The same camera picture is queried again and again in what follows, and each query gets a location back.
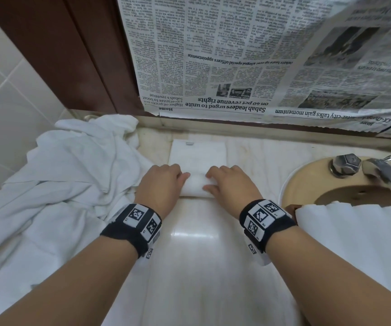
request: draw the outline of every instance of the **right hand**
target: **right hand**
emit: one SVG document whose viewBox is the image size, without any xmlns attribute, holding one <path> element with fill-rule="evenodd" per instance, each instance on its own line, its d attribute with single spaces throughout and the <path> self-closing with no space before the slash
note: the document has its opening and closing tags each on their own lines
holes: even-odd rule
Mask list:
<svg viewBox="0 0 391 326">
<path fill-rule="evenodd" d="M 238 166 L 220 168 L 213 166 L 206 173 L 207 178 L 214 178 L 218 185 L 205 185 L 204 191 L 210 192 L 218 203 L 234 218 L 250 202 L 263 199 L 256 185 Z"/>
</svg>

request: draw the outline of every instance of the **beige sink basin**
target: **beige sink basin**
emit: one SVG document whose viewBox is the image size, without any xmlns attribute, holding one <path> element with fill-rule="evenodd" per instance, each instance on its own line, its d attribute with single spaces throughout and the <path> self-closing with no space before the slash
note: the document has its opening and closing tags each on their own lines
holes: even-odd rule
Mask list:
<svg viewBox="0 0 391 326">
<path fill-rule="evenodd" d="M 299 169 L 285 187 L 281 199 L 282 206 L 285 208 L 289 205 L 328 205 L 333 201 L 347 202 L 353 206 L 391 206 L 391 191 L 382 181 L 368 178 L 361 169 L 353 176 L 336 178 L 329 170 L 331 159 L 320 159 Z"/>
</svg>

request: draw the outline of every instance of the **wall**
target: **wall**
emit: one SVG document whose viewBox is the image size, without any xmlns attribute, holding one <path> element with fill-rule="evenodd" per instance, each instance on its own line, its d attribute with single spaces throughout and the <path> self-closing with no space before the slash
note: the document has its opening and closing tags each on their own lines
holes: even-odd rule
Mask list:
<svg viewBox="0 0 391 326">
<path fill-rule="evenodd" d="M 71 115 L 0 29 L 0 186 L 62 118 Z"/>
</svg>

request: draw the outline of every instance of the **wristband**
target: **wristband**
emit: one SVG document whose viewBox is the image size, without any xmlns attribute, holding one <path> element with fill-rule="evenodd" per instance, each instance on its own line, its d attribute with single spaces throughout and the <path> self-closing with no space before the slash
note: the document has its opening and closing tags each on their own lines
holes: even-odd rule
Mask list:
<svg viewBox="0 0 391 326">
<path fill-rule="evenodd" d="M 296 225 L 285 210 L 265 199 L 250 202 L 242 210 L 239 223 L 244 228 L 244 234 L 262 253 L 265 252 L 266 243 L 274 233 Z"/>
<path fill-rule="evenodd" d="M 162 220 L 153 209 L 131 203 L 122 209 L 115 221 L 108 224 L 100 235 L 127 240 L 137 250 L 138 258 L 147 253 L 146 258 L 149 259 L 161 226 Z"/>
</svg>

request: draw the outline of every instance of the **chrome faucet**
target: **chrome faucet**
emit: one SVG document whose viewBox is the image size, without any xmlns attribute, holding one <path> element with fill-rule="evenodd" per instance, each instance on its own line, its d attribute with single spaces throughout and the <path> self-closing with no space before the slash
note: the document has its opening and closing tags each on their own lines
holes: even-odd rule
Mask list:
<svg viewBox="0 0 391 326">
<path fill-rule="evenodd" d="M 361 169 L 367 176 L 373 176 L 383 181 L 391 190 L 391 165 L 386 161 L 390 161 L 391 156 L 384 159 L 370 158 L 363 160 Z"/>
</svg>

